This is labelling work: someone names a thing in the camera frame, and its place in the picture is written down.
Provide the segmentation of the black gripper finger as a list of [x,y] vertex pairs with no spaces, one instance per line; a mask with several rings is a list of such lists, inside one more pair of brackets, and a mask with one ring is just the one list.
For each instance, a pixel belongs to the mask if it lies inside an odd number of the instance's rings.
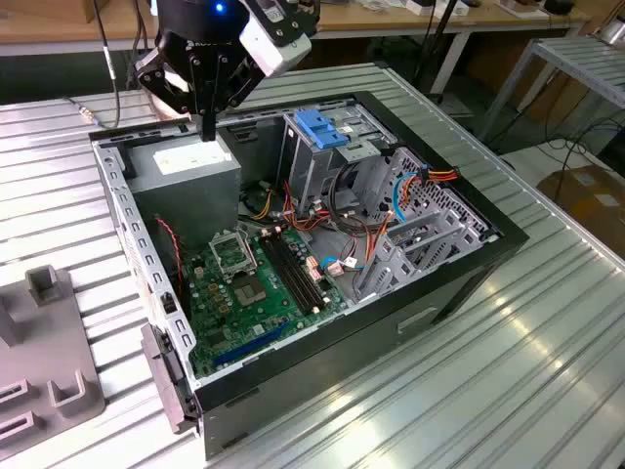
[[218,56],[214,78],[209,87],[209,141],[216,138],[218,114],[229,107],[239,106],[259,83],[260,68],[248,53]]
[[185,114],[194,123],[202,142],[209,141],[209,113],[201,95],[188,84],[187,90],[171,83],[165,72],[165,62],[157,49],[134,64],[139,84],[177,114]]

